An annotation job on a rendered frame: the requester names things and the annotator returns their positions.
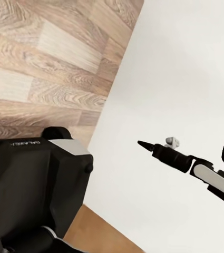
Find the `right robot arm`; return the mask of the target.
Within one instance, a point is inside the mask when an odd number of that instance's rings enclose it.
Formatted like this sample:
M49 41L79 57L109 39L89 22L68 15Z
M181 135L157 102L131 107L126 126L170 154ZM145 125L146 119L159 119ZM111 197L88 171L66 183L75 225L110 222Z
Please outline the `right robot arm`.
M153 157L174 169L186 173L191 168L191 174L207 183L207 189L224 201L224 171L216 172L210 161L192 155L186 156L176 151L175 148L179 147L179 142L174 137L167 137L164 145L143 141L138 141L138 144L152 151Z

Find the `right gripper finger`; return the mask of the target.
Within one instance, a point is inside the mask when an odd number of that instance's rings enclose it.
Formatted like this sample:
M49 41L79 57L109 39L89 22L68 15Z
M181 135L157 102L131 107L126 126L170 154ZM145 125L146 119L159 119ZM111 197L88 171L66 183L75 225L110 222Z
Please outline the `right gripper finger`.
M148 151L150 151L150 152L152 151L152 154L153 154L153 150L155 149L155 146L156 146L156 144L150 144L150 143L143 142L143 141L138 141L138 144L143 146L144 148L146 148Z

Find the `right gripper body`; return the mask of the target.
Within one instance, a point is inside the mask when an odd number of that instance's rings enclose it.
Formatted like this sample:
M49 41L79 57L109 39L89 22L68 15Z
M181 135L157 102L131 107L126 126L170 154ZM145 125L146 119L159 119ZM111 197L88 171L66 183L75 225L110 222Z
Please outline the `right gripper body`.
M169 165L174 168L174 163L179 154L182 154L174 149L164 147L163 145L156 144L155 149L153 150L153 157L159 159L161 162ZM174 168L176 169L176 168Z

